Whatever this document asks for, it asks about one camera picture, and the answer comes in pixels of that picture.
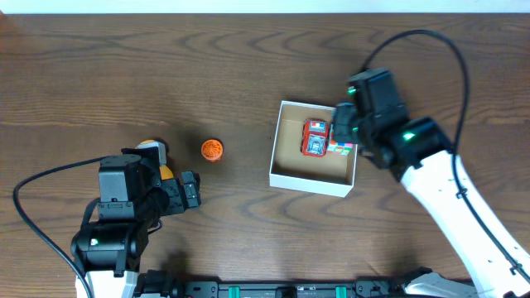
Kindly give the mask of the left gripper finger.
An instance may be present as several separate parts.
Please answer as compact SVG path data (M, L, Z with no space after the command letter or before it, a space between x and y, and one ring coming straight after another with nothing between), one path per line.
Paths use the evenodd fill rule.
M196 187L200 186L200 176L198 173L195 173L194 171L183 171L181 173L181 177L182 177L183 185L192 184Z
M196 183L188 183L183 186L185 200L188 208L199 208L201 197L199 186Z

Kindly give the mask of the colourful puzzle cube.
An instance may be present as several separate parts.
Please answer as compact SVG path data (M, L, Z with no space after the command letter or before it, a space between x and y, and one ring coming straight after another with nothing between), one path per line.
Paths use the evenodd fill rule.
M334 127L330 126L329 142L326 152L341 156L348 156L354 149L353 143L337 142L334 140Z

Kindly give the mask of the orange white toy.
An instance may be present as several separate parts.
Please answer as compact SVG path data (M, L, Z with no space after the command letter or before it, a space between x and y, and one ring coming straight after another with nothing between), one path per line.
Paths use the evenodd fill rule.
M174 178L174 174L167 166L166 145L163 142L154 139L148 139L140 142L136 148L141 152L151 153L157 161L162 180L169 180Z

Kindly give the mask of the red toy truck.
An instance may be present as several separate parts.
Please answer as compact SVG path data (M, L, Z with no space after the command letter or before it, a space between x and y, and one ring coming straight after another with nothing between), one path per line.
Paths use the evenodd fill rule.
M304 156L324 157L329 144L329 132L328 122L308 118L302 129L301 153Z

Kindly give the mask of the orange ribbed toy ball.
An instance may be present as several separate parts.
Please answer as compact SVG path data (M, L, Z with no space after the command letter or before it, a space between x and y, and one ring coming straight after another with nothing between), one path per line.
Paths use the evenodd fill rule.
M224 153L224 147L221 141L208 139L203 142L200 151L201 155L207 161L215 162L221 159Z

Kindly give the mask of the white cardboard box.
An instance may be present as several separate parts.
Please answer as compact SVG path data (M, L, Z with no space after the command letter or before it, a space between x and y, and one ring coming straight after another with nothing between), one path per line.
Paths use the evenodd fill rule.
M303 125L309 118L330 122L335 109L328 106L282 101L269 168L269 185L344 198L353 188L357 153L323 157L301 152Z

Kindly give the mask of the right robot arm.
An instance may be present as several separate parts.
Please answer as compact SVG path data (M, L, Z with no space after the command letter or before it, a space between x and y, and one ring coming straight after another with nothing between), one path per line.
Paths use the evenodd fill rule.
M466 173L455 145L429 117L410 119L391 72L349 79L337 105L334 140L359 144L436 222L480 297L526 296L529 255L502 225Z

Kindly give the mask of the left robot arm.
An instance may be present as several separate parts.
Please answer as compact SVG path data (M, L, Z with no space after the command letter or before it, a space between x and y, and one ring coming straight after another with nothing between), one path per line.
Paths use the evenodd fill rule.
M85 210L71 252L82 275L77 295L90 297L182 297L185 286L162 271L140 272L141 255L161 218L200 207L200 177L180 177L166 164L164 143L124 148L99 166L100 196Z

